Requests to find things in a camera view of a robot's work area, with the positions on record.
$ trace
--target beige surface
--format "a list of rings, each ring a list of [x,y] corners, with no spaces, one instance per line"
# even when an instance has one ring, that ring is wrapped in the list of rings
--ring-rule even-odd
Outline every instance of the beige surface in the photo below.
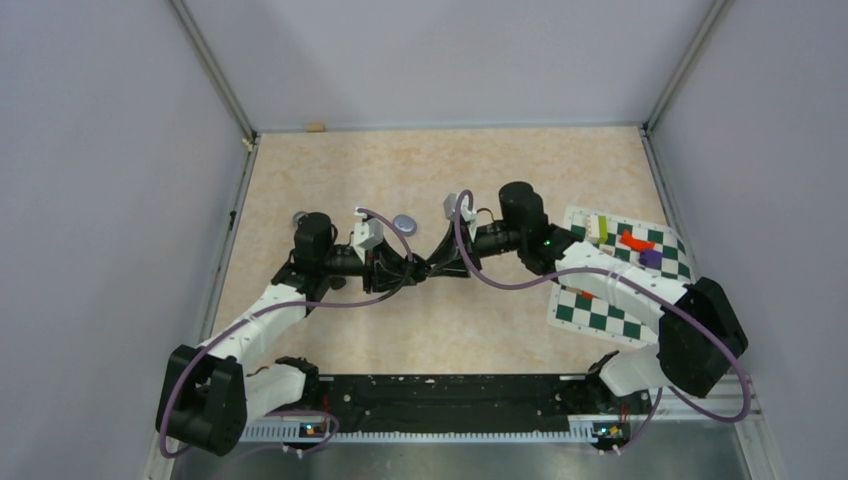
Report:
[[[500,216],[498,189],[514,180],[534,186],[555,223],[580,205],[665,224],[634,127],[263,135],[215,331],[283,264],[296,211],[327,213],[342,239],[356,206],[390,219],[408,214],[419,228],[412,249],[426,258],[447,230],[448,193],[469,188],[476,207]],[[486,259],[484,271],[505,282],[532,278],[514,255]],[[325,300],[367,298],[361,290],[351,279]],[[549,295],[548,285],[504,292],[477,279],[431,279],[379,305],[316,309],[266,360],[304,356],[326,373],[575,372],[620,348],[548,326]]]

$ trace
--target robotic arm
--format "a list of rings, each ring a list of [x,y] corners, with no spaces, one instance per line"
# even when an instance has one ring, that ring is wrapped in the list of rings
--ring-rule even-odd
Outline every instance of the robotic arm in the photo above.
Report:
[[[747,339],[722,291],[714,281],[701,278],[694,285],[662,278],[611,257],[579,235],[550,224],[541,197],[524,182],[501,188],[503,215],[479,225],[477,212],[463,202],[460,232],[450,223],[448,231],[429,258],[408,258],[395,252],[383,239],[383,225],[363,217],[354,227],[348,245],[336,245],[338,229],[323,213],[302,217],[288,260],[272,278],[262,296],[231,325],[245,322],[219,341],[190,371],[177,392],[167,423],[167,435],[217,455],[225,455],[238,442],[244,427],[282,405],[295,403],[304,394],[311,365],[283,358],[271,367],[245,376],[263,353],[289,327],[309,315],[304,302],[320,302],[330,289],[345,285],[345,277],[361,277],[366,293],[388,292],[415,285],[430,277],[469,277],[457,241],[480,269],[481,259],[515,251],[524,266],[536,275],[549,275],[574,267],[594,267],[616,276],[580,273],[557,278],[561,284],[589,291],[639,318],[659,333],[659,342],[639,350],[606,355],[589,376],[608,392],[623,397],[635,391],[675,385],[699,397],[706,396],[728,370],[727,359],[706,337],[654,300],[618,280],[626,277],[660,298],[694,316],[739,357]],[[456,195],[444,202],[445,216],[456,215]],[[280,303],[301,306],[269,308]],[[165,405],[178,377],[201,349],[186,345],[171,354],[160,397],[156,428],[162,424]]]

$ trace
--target white wall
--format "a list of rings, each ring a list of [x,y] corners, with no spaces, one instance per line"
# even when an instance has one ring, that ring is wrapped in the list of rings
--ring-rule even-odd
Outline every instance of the white wall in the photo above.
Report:
[[[0,6],[0,478],[141,475],[243,152],[163,0]]]
[[[254,128],[642,122],[711,0],[188,0]]]
[[[657,142],[788,478],[845,478],[848,3],[736,2]]]

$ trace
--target red object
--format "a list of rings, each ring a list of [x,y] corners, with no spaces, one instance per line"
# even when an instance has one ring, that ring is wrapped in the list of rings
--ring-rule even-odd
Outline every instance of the red object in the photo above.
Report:
[[[639,253],[642,253],[645,250],[652,250],[654,245],[656,245],[654,242],[645,242],[633,238],[633,234],[630,233],[630,230],[625,230],[624,233],[621,234],[619,241]]]

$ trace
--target purple toy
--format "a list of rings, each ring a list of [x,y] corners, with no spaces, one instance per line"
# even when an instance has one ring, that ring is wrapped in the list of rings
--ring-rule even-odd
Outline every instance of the purple toy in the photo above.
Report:
[[[639,263],[648,267],[659,270],[662,267],[662,252],[656,250],[645,250],[639,255]]]

